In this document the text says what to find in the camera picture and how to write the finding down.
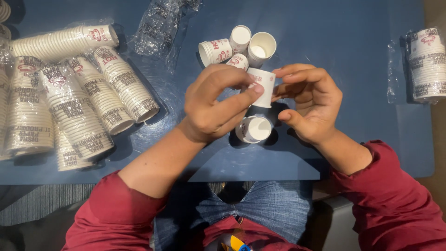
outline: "person's left hand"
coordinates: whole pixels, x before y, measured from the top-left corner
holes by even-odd
[[[241,94],[221,102],[217,97],[226,87],[247,87]],[[209,143],[234,129],[264,92],[245,70],[225,64],[206,67],[186,91],[187,116],[178,125],[185,136],[199,143]]]

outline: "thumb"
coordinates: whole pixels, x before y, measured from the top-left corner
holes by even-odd
[[[278,119],[285,122],[291,128],[296,130],[298,134],[302,133],[308,125],[308,121],[295,110],[284,110],[279,113]]]

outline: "stack of paper cups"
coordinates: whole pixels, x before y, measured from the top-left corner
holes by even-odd
[[[130,116],[137,123],[144,122],[159,112],[159,105],[132,67],[113,48],[100,47],[94,51],[94,55],[105,80],[116,91]]]
[[[0,23],[6,21],[11,15],[11,7],[4,0],[0,0]]]
[[[121,133],[135,123],[96,66],[83,56],[70,59],[69,63],[76,72],[75,77],[81,88],[90,97],[99,117],[111,135]]]
[[[446,49],[438,30],[411,33],[409,39],[414,100],[423,102],[446,96]]]
[[[262,96],[257,99],[252,105],[271,108],[271,97],[273,96],[274,82],[276,81],[276,74],[262,71],[256,68],[249,68],[248,73],[252,74],[256,79],[256,83],[261,84],[265,89]]]
[[[34,75],[41,63],[34,57],[16,58],[9,96],[7,152],[26,150],[31,154],[54,148],[51,115]]]
[[[88,49],[100,46],[117,46],[118,43],[118,37],[111,25],[78,26],[14,40],[11,42],[10,50],[16,57],[34,56],[57,63]]]
[[[243,54],[240,53],[237,53],[234,56],[232,56],[232,58],[226,64],[244,69],[245,71],[249,67],[248,59]]]
[[[235,128],[237,137],[250,144],[256,144],[266,139],[271,134],[272,127],[268,119],[264,117],[251,116],[244,118]]]
[[[9,159],[4,152],[4,140],[6,137],[6,114],[8,113],[9,80],[4,70],[4,64],[0,64],[0,160]]]
[[[259,32],[254,34],[248,46],[249,66],[260,67],[276,52],[276,40],[271,34]]]
[[[221,63],[232,57],[232,48],[226,38],[201,42],[198,44],[198,52],[204,67],[212,63]]]
[[[50,112],[80,159],[93,158],[113,147],[110,135],[71,68],[48,65],[39,76]]]
[[[233,54],[244,54],[248,48],[249,41],[251,40],[251,30],[244,26],[236,26],[229,37],[229,44],[232,48]]]
[[[11,39],[11,31],[3,24],[0,24],[0,38]]]
[[[54,126],[58,171],[68,171],[93,166],[93,162],[80,159],[65,134],[57,125]]]

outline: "forearm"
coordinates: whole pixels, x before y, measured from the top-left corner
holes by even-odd
[[[372,155],[367,148],[339,130],[326,141],[314,146],[334,169],[346,175],[360,171],[372,162]]]
[[[153,198],[163,198],[169,193],[184,168],[205,146],[190,141],[181,126],[175,127],[118,173],[129,188]]]

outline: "person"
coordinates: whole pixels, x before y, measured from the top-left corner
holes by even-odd
[[[361,249],[446,250],[440,208],[425,187],[400,169],[395,152],[379,140],[358,144],[335,128],[342,93],[329,74],[307,64],[273,73],[283,83],[272,101],[296,101],[296,110],[284,110],[278,119],[332,165],[332,179],[354,203]],[[247,90],[218,102],[227,87]],[[205,184],[175,183],[194,156],[230,132],[263,92],[242,69],[204,69],[186,91],[186,117],[95,186],[77,212],[63,250],[150,250],[153,233],[156,251],[308,250],[296,244],[311,205],[311,187],[304,181],[258,181],[235,205],[222,202]]]

